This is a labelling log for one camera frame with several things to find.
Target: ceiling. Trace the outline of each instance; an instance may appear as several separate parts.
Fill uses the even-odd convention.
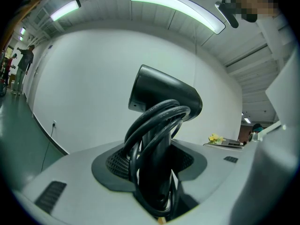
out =
[[[23,20],[29,34],[33,35],[26,41],[38,44],[64,33],[76,24],[107,19],[142,21],[172,30],[193,41],[196,35],[197,44],[216,56],[228,74],[241,85],[245,117],[253,123],[266,125],[278,120],[265,90],[296,45],[293,32],[283,15],[271,18],[268,26],[274,27],[273,33],[268,26],[264,29],[266,24],[249,23],[239,18],[240,25],[234,29],[214,6],[216,1],[221,0],[191,0],[225,23],[225,30],[217,35],[193,18],[168,7],[130,0],[80,0],[81,8],[53,22],[50,15],[70,1],[43,0]]]

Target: green floor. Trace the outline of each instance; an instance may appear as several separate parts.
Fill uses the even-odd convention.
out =
[[[49,140],[32,117],[24,95],[0,98],[0,161],[12,189],[21,190],[41,172]],[[50,143],[43,170],[63,155]]]

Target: khaki pants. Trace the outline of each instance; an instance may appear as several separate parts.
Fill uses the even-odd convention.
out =
[[[15,76],[13,91],[17,90],[18,92],[21,92],[24,76],[25,76],[25,72],[18,68],[17,75]]]

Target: linear light fixture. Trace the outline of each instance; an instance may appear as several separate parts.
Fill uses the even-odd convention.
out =
[[[66,15],[69,12],[72,12],[78,8],[81,7],[79,0],[73,0],[66,4],[65,6],[58,9],[55,13],[53,13],[50,17],[53,21],[56,21],[57,19],[61,18],[62,16]]]
[[[22,35],[24,35],[25,31],[26,31],[26,29],[25,29],[25,28],[22,28],[20,33],[21,33]]]
[[[193,3],[190,0],[131,0],[140,2],[149,2],[159,4],[165,7],[173,8],[177,11],[185,13],[186,15],[196,19],[203,25],[208,27],[214,33],[219,34],[224,28],[225,24],[222,23],[216,16],[212,13]]]
[[[244,118],[247,123],[251,123],[248,118]]]

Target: blue face mask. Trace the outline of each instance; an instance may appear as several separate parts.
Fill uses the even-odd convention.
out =
[[[253,130],[253,132],[261,132],[263,131],[263,128],[262,127],[258,127],[256,129]]]

